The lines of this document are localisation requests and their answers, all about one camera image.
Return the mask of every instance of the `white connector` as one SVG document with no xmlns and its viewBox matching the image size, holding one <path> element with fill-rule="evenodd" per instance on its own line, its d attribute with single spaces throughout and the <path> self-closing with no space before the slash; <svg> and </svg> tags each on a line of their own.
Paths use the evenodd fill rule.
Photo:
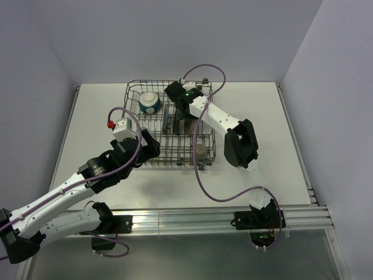
<svg viewBox="0 0 373 280">
<path fill-rule="evenodd" d="M 181 85 L 186 91 L 189 91 L 196 87 L 195 82 L 185 82 L 185 80 L 184 80 L 184 83 L 182 83 Z"/>
<path fill-rule="evenodd" d="M 112 135 L 118 142 L 122 142 L 125 138 L 136 138 L 132 130 L 132 121 L 127 117 L 118 120 Z"/>
</svg>

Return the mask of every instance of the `wire rack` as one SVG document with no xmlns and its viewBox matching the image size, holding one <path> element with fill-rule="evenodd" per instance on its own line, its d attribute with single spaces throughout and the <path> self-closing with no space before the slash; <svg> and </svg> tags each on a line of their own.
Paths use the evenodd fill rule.
<svg viewBox="0 0 373 280">
<path fill-rule="evenodd" d="M 124 107 L 131 113 L 134 113 L 140 125 L 147 128 L 152 137 L 160 143 L 160 156 L 148 160 L 146 164 L 159 166 L 193 165 L 193 135 L 189 131 L 185 134 L 187 129 L 182 127 L 183 121 L 180 122 L 179 132 L 174 131 L 175 105 L 164 93 L 164 89 L 173 82 L 174 80 L 134 80 L 127 84 Z M 206 96 L 212 94 L 212 85 L 210 82 L 193 82 L 193 85 Z M 161 100 L 161 109 L 158 112 L 146 114 L 140 110 L 138 100 L 144 92 L 157 93 Z M 167 122 L 166 127 L 163 126 L 165 110 L 168 110 L 168 116 L 165 119 Z M 197 144 L 202 144 L 207 149 L 207 156 L 203 159 L 198 159 L 198 168 L 201 170 L 205 166 L 211 166 L 216 158 L 215 132 L 204 122 L 201 122 L 198 129 Z"/>
</svg>

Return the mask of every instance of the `blue cup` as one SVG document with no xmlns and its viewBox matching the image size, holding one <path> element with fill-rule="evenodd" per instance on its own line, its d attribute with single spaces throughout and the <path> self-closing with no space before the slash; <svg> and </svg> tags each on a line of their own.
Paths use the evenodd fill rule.
<svg viewBox="0 0 373 280">
<path fill-rule="evenodd" d="M 154 92 L 144 92 L 139 98 L 140 109 L 146 114 L 154 114 L 161 107 L 161 100 Z"/>
</svg>

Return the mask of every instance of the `metal frame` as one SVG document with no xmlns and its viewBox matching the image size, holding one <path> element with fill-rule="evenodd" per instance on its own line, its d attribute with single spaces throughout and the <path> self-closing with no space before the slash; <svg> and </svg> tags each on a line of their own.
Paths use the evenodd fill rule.
<svg viewBox="0 0 373 280">
<path fill-rule="evenodd" d="M 291 124 L 284 99 L 282 96 L 280 84 L 277 83 L 277 91 L 283 106 L 283 110 L 288 122 L 290 133 L 297 151 L 298 159 L 303 171 L 304 179 L 307 184 L 311 205 L 286 206 L 282 205 L 281 209 L 287 221 L 287 227 L 284 228 L 285 237 L 289 237 L 291 230 L 320 230 L 324 229 L 329 241 L 330 250 L 334 258 L 337 271 L 340 279 L 351 279 L 344 262 L 342 252 L 335 238 L 334 226 L 326 206 L 319 206 L 312 189 L 305 164 L 295 137 L 293 126 Z M 69 125 L 75 103 L 78 98 L 79 88 L 77 87 L 73 105 L 71 108 L 68 125 L 65 130 L 65 135 L 59 151 L 58 160 L 55 166 L 52 177 L 51 187 L 54 183 L 55 174 L 57 172 L 59 160 L 66 140 Z M 235 211 L 248 210 L 248 207 L 221 207 L 221 208 L 195 208 L 195 209 L 159 209 L 147 211 L 113 211 L 114 215 L 132 215 L 133 226 L 131 234 L 126 236 L 148 236 L 148 235 L 191 235 L 191 234 L 212 234 L 212 233 L 239 233 L 242 230 L 236 230 L 230 225 Z M 74 211 L 69 211 L 63 215 L 70 214 Z M 69 238 L 88 238 L 87 236 L 71 236 Z M 26 279 L 32 258 L 21 263 L 15 279 Z"/>
<path fill-rule="evenodd" d="M 141 127 L 146 127 L 152 137 L 160 143 L 160 155 L 154 159 L 147 160 L 146 165 L 193 165 L 193 135 L 186 129 L 186 123 L 189 121 L 189 126 L 193 130 L 195 120 L 182 119 L 181 115 L 178 114 L 179 111 L 175 108 L 175 104 L 164 93 L 166 87 L 173 82 L 175 81 L 133 80 L 126 87 L 124 107 L 133 113 L 139 120 Z M 200 88 L 200 91 L 205 96 L 212 94 L 211 82 L 204 83 L 199 81 L 193 82 L 193 85 L 196 88 Z M 140 109 L 139 98 L 144 92 L 155 92 L 158 95 L 161 101 L 161 108 L 158 112 L 146 114 Z M 166 109 L 168 110 L 167 126 L 165 131 L 163 131 L 163 115 Z M 178 125 L 177 131 L 174 129 L 175 120 L 184 122 L 184 127 L 180 128 L 180 133 L 178 132 Z M 204 168 L 206 165 L 212 165 L 216 157 L 215 131 L 204 122 L 200 124 L 198 129 L 197 144 L 202 144 L 207 149 L 207 155 L 203 159 L 198 160 L 199 167 Z"/>
</svg>

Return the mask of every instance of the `black bracket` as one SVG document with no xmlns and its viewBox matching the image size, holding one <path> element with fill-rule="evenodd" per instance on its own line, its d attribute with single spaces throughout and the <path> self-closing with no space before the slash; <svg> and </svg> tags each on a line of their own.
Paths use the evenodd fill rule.
<svg viewBox="0 0 373 280">
<path fill-rule="evenodd" d="M 278 229 L 280 227 L 279 211 L 273 199 L 270 204 L 260 210 L 251 206 L 250 208 L 251 211 L 234 212 L 234 219 L 231 224 L 237 230 L 269 229 L 271 227 Z M 282 228 L 284 228 L 286 227 L 286 221 L 283 211 L 281 211 L 281 219 Z"/>
<path fill-rule="evenodd" d="M 12 216 L 10 211 L 0 209 L 0 227 L 9 223 Z M 11 264 L 18 264 L 35 255 L 40 249 L 40 243 L 45 239 L 45 235 L 37 232 L 29 239 L 18 236 L 19 230 L 13 226 L 8 226 L 0 233 L 2 244 L 8 255 Z"/>
<path fill-rule="evenodd" d="M 252 160 L 258 158 L 258 141 L 249 120 L 238 123 L 236 127 L 228 129 L 224 137 L 224 156 L 234 167 L 247 168 Z"/>
<path fill-rule="evenodd" d="M 131 233 L 132 230 L 132 216 L 131 215 L 117 215 L 114 216 L 113 226 L 109 229 L 106 233 L 107 234 L 115 234 L 117 232 L 118 227 L 118 234 L 121 233 Z"/>
<path fill-rule="evenodd" d="M 105 232 L 99 232 L 98 234 L 108 234 L 108 235 L 115 235 L 115 234 L 123 234 L 123 233 L 131 233 L 132 230 L 132 216 L 131 215 L 118 215 L 114 216 L 112 226 L 106 230 Z M 115 242 L 106 241 L 100 238 L 96 238 L 92 236 L 91 239 L 91 247 L 95 251 L 109 251 L 115 247 Z"/>
</svg>

